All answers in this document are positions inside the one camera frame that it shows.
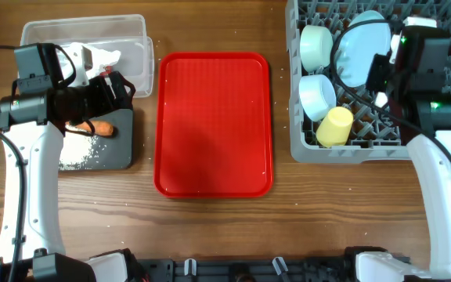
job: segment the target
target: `yellow cup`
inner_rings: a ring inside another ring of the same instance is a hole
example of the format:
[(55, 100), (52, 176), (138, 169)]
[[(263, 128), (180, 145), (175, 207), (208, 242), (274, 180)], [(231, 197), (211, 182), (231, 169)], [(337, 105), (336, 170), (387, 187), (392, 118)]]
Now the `yellow cup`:
[(353, 119), (350, 110), (344, 107), (332, 108), (316, 131), (318, 142), (326, 148), (334, 145), (345, 145), (348, 141)]

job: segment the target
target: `red tray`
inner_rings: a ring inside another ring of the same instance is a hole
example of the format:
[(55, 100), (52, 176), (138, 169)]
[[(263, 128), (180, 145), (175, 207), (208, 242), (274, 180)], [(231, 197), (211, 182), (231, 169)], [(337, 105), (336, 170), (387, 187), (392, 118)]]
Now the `red tray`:
[(260, 197), (272, 185), (269, 65), (174, 52), (160, 65), (154, 185), (167, 197)]

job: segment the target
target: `green light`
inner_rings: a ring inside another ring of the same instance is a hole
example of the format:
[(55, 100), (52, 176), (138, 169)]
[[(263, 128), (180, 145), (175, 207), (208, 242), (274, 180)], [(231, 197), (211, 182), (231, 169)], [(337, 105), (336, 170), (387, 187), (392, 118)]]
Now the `green light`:
[(438, 109), (439, 107), (441, 107), (442, 105), (441, 105), (441, 103), (438, 103), (438, 102), (431, 102), (431, 108), (433, 109), (433, 110), (436, 110), (436, 109)]

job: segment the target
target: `wooden table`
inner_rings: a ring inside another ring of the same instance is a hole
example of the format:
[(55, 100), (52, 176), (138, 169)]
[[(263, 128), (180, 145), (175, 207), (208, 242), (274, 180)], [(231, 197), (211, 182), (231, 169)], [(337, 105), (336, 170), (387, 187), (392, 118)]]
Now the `wooden table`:
[[(18, 45), (25, 23), (79, 16), (142, 14), (154, 55), (247, 50), (269, 62), (274, 185), (258, 199), (170, 200), (153, 187), (157, 87), (135, 104), (135, 162), (130, 169), (60, 173), (60, 225), (76, 259), (130, 248), (139, 259), (269, 259), (339, 255), (374, 245), (429, 261), (428, 225), (409, 161), (299, 164), (290, 155), (290, 65), (283, 1), (9, 4), (0, 0), (0, 45)], [(16, 77), (13, 53), (0, 50), (0, 98)], [(5, 162), (0, 142), (0, 229)]]

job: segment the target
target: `dish rack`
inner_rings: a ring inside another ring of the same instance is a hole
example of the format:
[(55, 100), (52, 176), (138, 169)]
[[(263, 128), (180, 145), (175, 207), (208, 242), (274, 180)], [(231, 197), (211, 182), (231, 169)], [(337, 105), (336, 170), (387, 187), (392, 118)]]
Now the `dish rack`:
[[(288, 0), (285, 8), (287, 51), (290, 53), (290, 151), (292, 157), (304, 163), (361, 163), (371, 160), (409, 160), (401, 143), (399, 128), (381, 118), (375, 110), (355, 101), (344, 89), (334, 84), (337, 105), (347, 107), (355, 121), (344, 146), (324, 148), (316, 141), (316, 129), (321, 121), (311, 121), (302, 109), (298, 83), (302, 75), (329, 74), (329, 68), (307, 73), (301, 65), (301, 31), (308, 25), (330, 29), (335, 40), (360, 13), (378, 11), (385, 19), (404, 20), (418, 15), (438, 21), (438, 26), (451, 34), (451, 0)], [(443, 92), (451, 93), (451, 46)], [(357, 94), (372, 100), (362, 85)]]

